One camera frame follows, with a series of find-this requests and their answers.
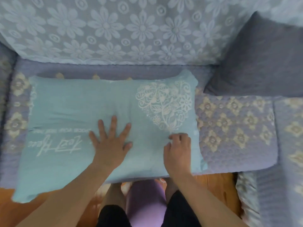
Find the light blue pillow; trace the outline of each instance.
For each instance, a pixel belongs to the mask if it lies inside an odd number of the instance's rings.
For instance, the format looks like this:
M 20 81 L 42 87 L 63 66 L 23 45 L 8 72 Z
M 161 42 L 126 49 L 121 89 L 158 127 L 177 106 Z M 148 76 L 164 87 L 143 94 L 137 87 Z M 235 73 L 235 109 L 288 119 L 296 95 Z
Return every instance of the light blue pillow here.
M 191 170 L 207 169 L 199 148 L 195 87 L 190 71 L 163 80 L 60 80 L 31 77 L 28 134 L 18 170 L 15 202 L 61 189 L 93 160 L 88 132 L 97 121 L 108 131 L 112 115 L 117 134 L 132 123 L 133 148 L 106 183 L 164 177 L 163 147 L 171 133 L 191 137 Z

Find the wooden floor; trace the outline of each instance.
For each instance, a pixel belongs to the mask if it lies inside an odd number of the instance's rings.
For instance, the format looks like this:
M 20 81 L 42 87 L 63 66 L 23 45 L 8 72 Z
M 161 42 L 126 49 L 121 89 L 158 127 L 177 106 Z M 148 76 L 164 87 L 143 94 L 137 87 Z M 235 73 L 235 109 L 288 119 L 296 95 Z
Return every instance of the wooden floor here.
M 241 206 L 235 188 L 233 174 L 213 174 L 196 176 L 196 179 L 206 186 L 218 199 L 228 206 L 234 213 L 240 216 Z M 0 226 L 14 227 L 21 220 L 27 217 L 33 210 L 39 207 L 51 194 L 44 193 L 35 200 L 19 204 L 11 201 L 12 189 L 0 188 Z M 97 221 L 97 206 L 101 203 L 101 198 L 95 197 L 87 206 L 81 217 L 78 227 L 95 227 Z

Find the person's right arm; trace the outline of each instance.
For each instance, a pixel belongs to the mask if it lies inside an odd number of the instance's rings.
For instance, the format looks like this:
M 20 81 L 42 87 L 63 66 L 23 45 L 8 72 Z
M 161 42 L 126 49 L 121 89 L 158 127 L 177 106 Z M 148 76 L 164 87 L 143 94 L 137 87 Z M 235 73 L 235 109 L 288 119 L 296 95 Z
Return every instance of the person's right arm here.
M 191 175 L 191 139 L 173 134 L 164 147 L 164 165 L 203 227 L 248 227 Z

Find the black shorts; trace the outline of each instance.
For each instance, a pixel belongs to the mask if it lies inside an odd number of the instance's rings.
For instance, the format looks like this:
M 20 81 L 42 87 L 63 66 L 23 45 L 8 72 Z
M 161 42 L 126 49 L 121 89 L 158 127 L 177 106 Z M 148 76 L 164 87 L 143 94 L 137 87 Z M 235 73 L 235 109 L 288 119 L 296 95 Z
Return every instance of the black shorts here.
M 126 213 L 120 206 L 104 206 L 101 210 L 96 227 L 131 227 Z M 180 191 L 176 191 L 164 215 L 162 227 L 201 227 L 197 216 L 191 209 Z

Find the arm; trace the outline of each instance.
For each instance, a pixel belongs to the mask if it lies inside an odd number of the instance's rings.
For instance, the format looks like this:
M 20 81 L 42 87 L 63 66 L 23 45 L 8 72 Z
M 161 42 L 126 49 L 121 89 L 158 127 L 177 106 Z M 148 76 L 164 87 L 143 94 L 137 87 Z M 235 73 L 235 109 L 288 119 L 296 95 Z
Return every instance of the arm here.
M 247 227 L 228 207 L 191 175 L 191 139 L 187 134 L 170 136 L 164 147 L 164 164 L 203 227 Z
M 86 206 L 110 173 L 124 160 L 132 147 L 124 141 L 131 129 L 127 124 L 116 137 L 117 118 L 112 117 L 108 137 L 103 121 L 98 122 L 100 142 L 93 132 L 89 137 L 96 150 L 93 162 L 77 178 L 62 190 L 51 195 L 39 208 L 25 218 L 17 227 L 75 227 Z

